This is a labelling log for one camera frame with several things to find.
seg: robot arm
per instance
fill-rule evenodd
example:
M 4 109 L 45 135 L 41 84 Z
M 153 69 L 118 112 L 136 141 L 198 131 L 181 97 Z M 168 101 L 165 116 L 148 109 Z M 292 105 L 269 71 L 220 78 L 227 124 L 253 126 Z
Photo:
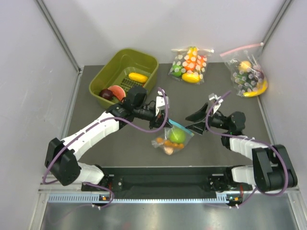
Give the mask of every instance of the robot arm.
M 209 99 L 213 102 L 218 100 L 215 94 L 211 94 Z M 224 172 L 224 180 L 231 187 L 237 187 L 238 183 L 247 183 L 257 186 L 262 192 L 282 189 L 284 186 L 285 174 L 281 162 L 274 152 L 265 144 L 252 141 L 243 135 L 245 128 L 245 115 L 242 112 L 234 112 L 230 116 L 224 116 L 218 109 L 223 101 L 220 100 L 209 114 L 209 127 L 221 128 L 226 130 L 224 134 L 234 137 L 222 136 L 221 141 L 227 149 L 240 153 L 253 161 L 253 166 L 233 166 L 228 167 Z M 193 122 L 186 126 L 198 134 L 203 134 L 207 130 L 205 117 L 208 103 L 199 111 L 186 117 L 186 120 Z M 281 155 L 288 172 L 288 187 L 297 185 L 297 177 L 291 164 L 287 150 L 283 145 L 273 146 Z
M 50 141 L 45 166 L 48 168 L 51 161 L 62 150 L 61 156 L 52 165 L 50 171 L 62 185 L 73 182 L 89 182 L 98 184 L 104 173 L 99 166 L 79 163 L 78 160 L 93 145 L 123 128 L 127 123 L 122 119 L 132 122 L 134 118 L 149 121 L 149 127 L 160 127 L 165 119 L 165 107 L 168 105 L 168 97 L 165 100 L 162 93 L 158 92 L 156 101 L 145 104 L 147 90 L 141 86 L 131 88 L 127 96 L 120 103 L 110 106 L 95 121 L 81 129 L 77 133 L 62 140 L 57 138 Z

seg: green bin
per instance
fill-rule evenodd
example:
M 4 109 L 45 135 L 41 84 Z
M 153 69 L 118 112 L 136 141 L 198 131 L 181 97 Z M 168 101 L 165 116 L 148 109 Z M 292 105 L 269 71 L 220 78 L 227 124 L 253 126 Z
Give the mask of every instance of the green bin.
M 100 91 L 111 85 L 119 85 L 126 93 L 134 85 L 141 85 L 149 93 L 156 83 L 158 66 L 157 59 L 148 54 L 134 49 L 123 49 L 117 52 L 91 81 L 89 86 L 90 93 L 105 109 L 119 102 L 116 97 L 108 101 L 99 96 Z M 128 74 L 131 72 L 147 76 L 147 82 L 142 84 L 130 80 Z

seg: ziplock bag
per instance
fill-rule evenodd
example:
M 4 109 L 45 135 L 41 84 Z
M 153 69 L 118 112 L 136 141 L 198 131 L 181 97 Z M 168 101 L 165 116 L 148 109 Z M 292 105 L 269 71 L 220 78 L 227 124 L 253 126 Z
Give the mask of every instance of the ziplock bag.
M 203 75 L 207 69 L 208 56 L 214 50 L 202 50 L 196 46 L 190 46 L 187 50 L 176 51 L 177 56 L 173 61 L 168 75 L 179 81 L 194 84 L 203 83 Z
M 174 152 L 186 147 L 194 133 L 184 128 L 175 121 L 169 120 L 173 125 L 171 128 L 164 128 L 164 134 L 152 140 L 152 145 L 157 148 L 160 147 L 167 155 L 172 155 Z
M 268 81 L 258 63 L 263 43 L 242 46 L 220 56 L 231 71 L 231 80 L 241 97 L 254 97 L 266 91 Z

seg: gray floor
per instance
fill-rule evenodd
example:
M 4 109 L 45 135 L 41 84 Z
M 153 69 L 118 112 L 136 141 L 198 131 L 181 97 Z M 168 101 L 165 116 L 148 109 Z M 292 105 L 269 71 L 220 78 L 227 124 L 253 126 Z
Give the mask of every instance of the gray floor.
M 187 125 L 185 117 L 200 109 L 208 101 L 208 95 L 222 95 L 233 90 L 230 73 L 224 63 L 210 63 L 204 76 L 205 83 L 193 85 L 179 82 L 167 75 L 170 64 L 160 64 L 156 87 L 162 87 L 170 99 L 170 118 Z M 89 84 L 102 66 L 85 66 L 81 78 L 76 104 L 73 110 L 69 135 L 79 131 L 104 111 L 89 93 Z M 156 87 L 148 100 L 155 99 Z M 257 98 L 240 98 L 235 91 L 228 96 L 220 108 L 224 115 L 234 111 L 245 113 L 246 129 L 249 137 L 269 141 L 269 137 L 258 106 Z M 135 124 L 148 128 L 148 122 L 135 120 Z M 180 152 L 171 156 L 155 149 L 151 140 L 161 134 L 144 134 L 130 126 L 101 140 L 81 158 L 80 162 L 99 164 L 105 167 L 128 166 L 228 166 L 250 164 L 250 161 L 238 153 L 231 152 L 221 144 L 220 137 L 211 133 L 195 135 Z
M 204 204 L 115 204 L 101 211 L 81 207 L 62 219 L 79 205 L 49 203 L 41 230 L 298 229 L 287 195 L 254 195 L 239 210 Z

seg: watermelon slice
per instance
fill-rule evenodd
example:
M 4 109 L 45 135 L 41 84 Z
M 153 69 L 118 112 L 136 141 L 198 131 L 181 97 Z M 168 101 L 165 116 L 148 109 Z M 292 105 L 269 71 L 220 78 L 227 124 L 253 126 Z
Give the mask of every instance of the watermelon slice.
M 121 102 L 123 100 L 124 97 L 126 97 L 126 93 L 123 90 L 123 88 L 121 88 L 118 85 L 112 85 L 108 88 L 108 90 L 111 90 L 112 93 L 114 94 L 114 96 L 116 96 L 116 98 Z

